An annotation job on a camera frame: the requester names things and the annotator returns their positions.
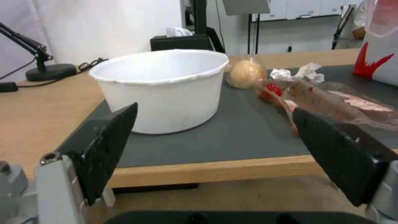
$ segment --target microphone stand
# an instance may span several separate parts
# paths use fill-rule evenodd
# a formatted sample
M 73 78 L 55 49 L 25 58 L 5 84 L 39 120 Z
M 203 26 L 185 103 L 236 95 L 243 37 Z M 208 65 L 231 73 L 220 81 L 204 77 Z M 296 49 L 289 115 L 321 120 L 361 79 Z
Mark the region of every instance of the microphone stand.
M 52 60 L 54 57 L 47 54 L 47 47 L 29 37 L 16 33 L 0 22 L 0 33 L 10 40 L 29 51 L 36 58 L 37 68 L 26 72 L 26 79 L 30 82 L 41 82 L 63 79 L 77 73 L 76 67 L 72 64 L 45 65 L 44 62 Z

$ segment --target person's arm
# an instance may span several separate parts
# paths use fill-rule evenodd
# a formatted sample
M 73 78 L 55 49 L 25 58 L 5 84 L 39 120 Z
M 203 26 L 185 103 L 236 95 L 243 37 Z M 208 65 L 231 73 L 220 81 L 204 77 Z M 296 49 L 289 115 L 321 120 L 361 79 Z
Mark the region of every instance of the person's arm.
M 352 27 L 352 34 L 355 39 L 363 39 L 365 37 L 365 22 L 366 22 L 366 0 L 363 0 L 358 8 L 355 10 L 354 21 Z

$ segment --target red logo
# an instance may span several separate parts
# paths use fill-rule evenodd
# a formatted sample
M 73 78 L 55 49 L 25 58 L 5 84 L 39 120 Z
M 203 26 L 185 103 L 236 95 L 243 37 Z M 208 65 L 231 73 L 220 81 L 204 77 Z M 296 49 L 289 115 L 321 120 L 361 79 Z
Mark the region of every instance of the red logo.
M 382 64 L 386 63 L 390 58 L 394 56 L 394 53 L 385 56 L 384 58 L 378 60 L 377 62 L 371 62 L 368 65 L 366 64 L 366 52 L 368 50 L 368 42 L 366 42 L 361 51 L 359 52 L 357 62 L 355 63 L 354 71 L 352 74 L 362 76 L 368 79 L 371 79 L 373 73 L 379 68 Z

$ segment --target crumpled paper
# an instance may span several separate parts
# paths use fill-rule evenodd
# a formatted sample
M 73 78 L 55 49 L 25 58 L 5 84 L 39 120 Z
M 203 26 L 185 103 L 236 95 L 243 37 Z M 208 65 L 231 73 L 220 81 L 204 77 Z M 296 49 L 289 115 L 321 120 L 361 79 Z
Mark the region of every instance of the crumpled paper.
M 316 63 L 309 63 L 302 66 L 297 74 L 291 76 L 289 70 L 286 69 L 273 69 L 269 76 L 272 79 L 282 80 L 282 81 L 293 81 L 295 79 L 308 79 L 311 83 L 322 83 L 325 81 L 325 75 L 321 73 L 316 73 L 321 65 Z

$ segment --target tissue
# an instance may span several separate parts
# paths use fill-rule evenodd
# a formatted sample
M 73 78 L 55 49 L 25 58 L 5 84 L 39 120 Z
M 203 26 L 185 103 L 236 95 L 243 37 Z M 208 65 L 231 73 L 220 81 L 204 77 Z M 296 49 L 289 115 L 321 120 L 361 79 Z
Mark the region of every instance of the tissue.
M 316 73 L 316 70 L 318 70 L 320 67 L 322 66 L 316 63 L 309 63 L 307 65 L 304 65 L 299 69 L 299 71 L 295 75 L 295 78 L 307 78 L 312 83 L 322 83 L 325 81 L 325 75 L 321 73 Z

